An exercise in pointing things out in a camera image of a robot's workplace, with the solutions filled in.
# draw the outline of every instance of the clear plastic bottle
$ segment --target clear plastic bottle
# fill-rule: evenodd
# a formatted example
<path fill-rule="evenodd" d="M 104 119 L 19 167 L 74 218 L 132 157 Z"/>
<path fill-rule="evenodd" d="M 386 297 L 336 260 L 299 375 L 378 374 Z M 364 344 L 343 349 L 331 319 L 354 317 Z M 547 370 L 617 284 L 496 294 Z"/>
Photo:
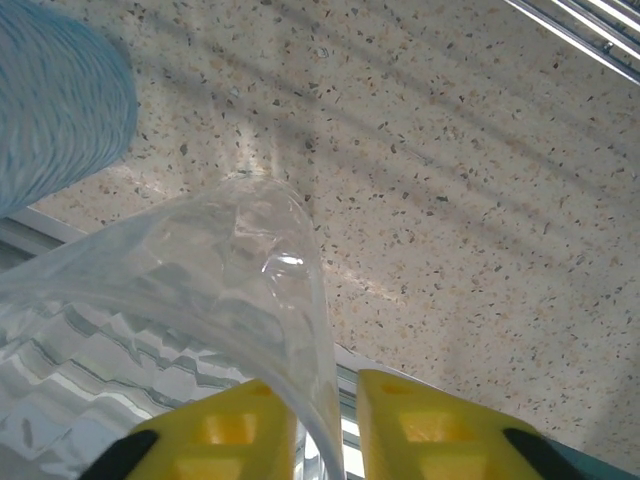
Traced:
<path fill-rule="evenodd" d="M 2 478 L 74 480 L 142 420 L 255 377 L 298 416 L 293 478 L 342 478 L 302 204 L 281 182 L 233 178 L 0 275 Z"/>
<path fill-rule="evenodd" d="M 136 114 L 130 69 L 102 36 L 0 0 L 0 218 L 120 157 Z"/>

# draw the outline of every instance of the black rubber edge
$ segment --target black rubber edge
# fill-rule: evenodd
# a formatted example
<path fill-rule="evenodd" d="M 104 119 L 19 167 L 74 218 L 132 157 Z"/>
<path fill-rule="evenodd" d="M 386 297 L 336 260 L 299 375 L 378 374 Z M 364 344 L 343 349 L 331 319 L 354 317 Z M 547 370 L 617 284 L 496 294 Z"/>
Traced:
<path fill-rule="evenodd" d="M 586 480 L 544 438 L 517 428 L 507 428 L 502 433 L 543 480 Z"/>
<path fill-rule="evenodd" d="M 78 480 L 125 480 L 160 436 L 142 430 L 112 443 Z"/>

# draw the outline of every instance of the metal rail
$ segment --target metal rail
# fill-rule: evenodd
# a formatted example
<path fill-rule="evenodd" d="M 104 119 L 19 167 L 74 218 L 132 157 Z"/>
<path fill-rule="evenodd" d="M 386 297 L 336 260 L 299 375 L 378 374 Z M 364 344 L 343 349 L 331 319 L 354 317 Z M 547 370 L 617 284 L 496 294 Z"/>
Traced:
<path fill-rule="evenodd" d="M 505 0 L 602 65 L 640 85 L 640 0 Z"/>

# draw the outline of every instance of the terrazzo surface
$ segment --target terrazzo surface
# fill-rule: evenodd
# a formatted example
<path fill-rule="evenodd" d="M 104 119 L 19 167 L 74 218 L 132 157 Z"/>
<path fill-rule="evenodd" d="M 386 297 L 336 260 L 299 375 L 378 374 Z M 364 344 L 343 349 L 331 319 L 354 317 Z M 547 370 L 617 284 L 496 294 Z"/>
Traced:
<path fill-rule="evenodd" d="M 86 231 L 236 171 L 317 227 L 336 340 L 640 472 L 640 90 L 499 0 L 66 0 L 128 51 Z"/>

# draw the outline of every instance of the yellow plastic block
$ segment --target yellow plastic block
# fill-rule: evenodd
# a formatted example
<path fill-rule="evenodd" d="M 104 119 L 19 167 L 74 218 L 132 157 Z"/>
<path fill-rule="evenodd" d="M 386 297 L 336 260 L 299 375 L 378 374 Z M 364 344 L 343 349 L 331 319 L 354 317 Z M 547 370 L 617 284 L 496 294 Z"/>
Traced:
<path fill-rule="evenodd" d="M 504 437 L 528 424 L 377 370 L 358 375 L 367 480 L 540 480 Z"/>
<path fill-rule="evenodd" d="M 127 480 L 289 480 L 296 417 L 259 380 L 138 425 L 159 439 Z"/>

